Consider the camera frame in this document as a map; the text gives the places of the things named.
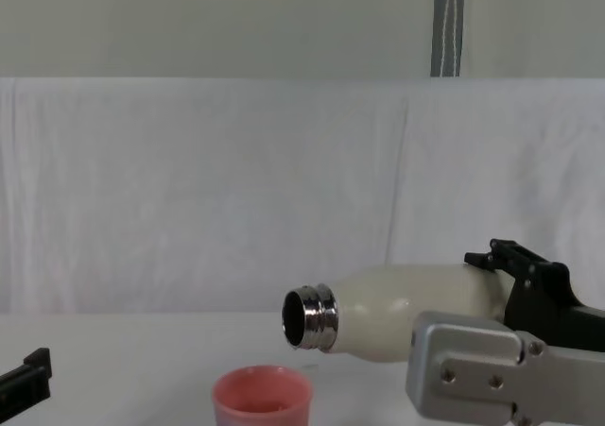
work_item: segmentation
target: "robotic arm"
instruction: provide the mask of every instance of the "robotic arm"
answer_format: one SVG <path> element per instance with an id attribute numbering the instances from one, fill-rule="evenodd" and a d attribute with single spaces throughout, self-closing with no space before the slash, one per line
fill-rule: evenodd
<path id="1" fill-rule="evenodd" d="M 603 424 L 605 313 L 574 296 L 567 267 L 492 240 L 467 264 L 515 278 L 504 324 L 420 314 L 406 392 L 424 417 L 486 426 Z"/>

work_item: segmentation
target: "black clamp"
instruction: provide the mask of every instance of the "black clamp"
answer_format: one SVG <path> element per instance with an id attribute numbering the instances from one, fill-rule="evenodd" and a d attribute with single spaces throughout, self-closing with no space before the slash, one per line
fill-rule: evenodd
<path id="1" fill-rule="evenodd" d="M 547 261 L 511 240 L 492 239 L 490 248 L 488 253 L 466 253 L 464 262 L 514 278 L 504 325 L 550 346 L 605 351 L 605 312 L 578 300 L 565 264 Z"/>
<path id="2" fill-rule="evenodd" d="M 48 379 L 52 375 L 50 351 L 40 348 L 22 366 L 0 376 L 0 423 L 50 398 Z"/>

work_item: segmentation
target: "cup rim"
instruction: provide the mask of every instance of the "cup rim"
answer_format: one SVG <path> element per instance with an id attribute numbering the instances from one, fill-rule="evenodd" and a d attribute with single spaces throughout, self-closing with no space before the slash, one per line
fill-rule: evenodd
<path id="1" fill-rule="evenodd" d="M 241 410 L 236 410 L 231 407 L 228 407 L 217 399 L 216 390 L 222 382 L 224 382 L 229 377 L 232 377 L 241 372 L 250 371 L 251 369 L 252 370 L 274 369 L 274 370 L 285 372 L 285 373 L 289 374 L 290 376 L 294 376 L 298 380 L 298 382 L 302 383 L 305 386 L 305 388 L 307 388 L 306 396 L 304 397 L 303 400 L 294 403 L 293 405 L 289 406 L 287 409 L 277 410 L 275 412 L 244 412 Z M 234 369 L 233 371 L 230 371 L 230 372 L 222 375 L 215 382 L 215 384 L 212 388 L 212 401 L 213 401 L 213 404 L 215 405 L 215 408 L 220 409 L 221 411 L 229 414 L 230 416 L 240 417 L 240 418 L 283 417 L 283 416 L 291 414 L 295 410 L 299 410 L 301 408 L 309 406 L 312 399 L 313 399 L 313 385 L 311 384 L 311 382 L 304 375 L 302 375 L 299 371 L 286 367 L 286 366 L 279 366 L 279 365 L 254 365 L 254 366 L 244 366 L 244 367 L 240 367 L 239 369 Z"/>

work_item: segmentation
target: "bottle opening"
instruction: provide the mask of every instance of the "bottle opening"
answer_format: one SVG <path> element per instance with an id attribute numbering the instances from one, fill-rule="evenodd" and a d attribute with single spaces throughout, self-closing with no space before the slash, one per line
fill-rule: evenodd
<path id="1" fill-rule="evenodd" d="M 296 292 L 290 292 L 285 296 L 282 327 L 287 342 L 295 348 L 300 346 L 304 338 L 304 305 Z"/>

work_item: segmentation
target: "white table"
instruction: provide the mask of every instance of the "white table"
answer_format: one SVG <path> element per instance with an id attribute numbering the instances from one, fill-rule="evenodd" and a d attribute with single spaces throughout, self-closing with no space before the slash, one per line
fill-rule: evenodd
<path id="1" fill-rule="evenodd" d="M 0 316 L 0 370 L 49 347 L 52 396 L 10 426 L 214 425 L 211 386 L 240 366 L 297 368 L 313 426 L 437 425 L 406 396 L 406 365 L 292 350 L 279 314 Z"/>

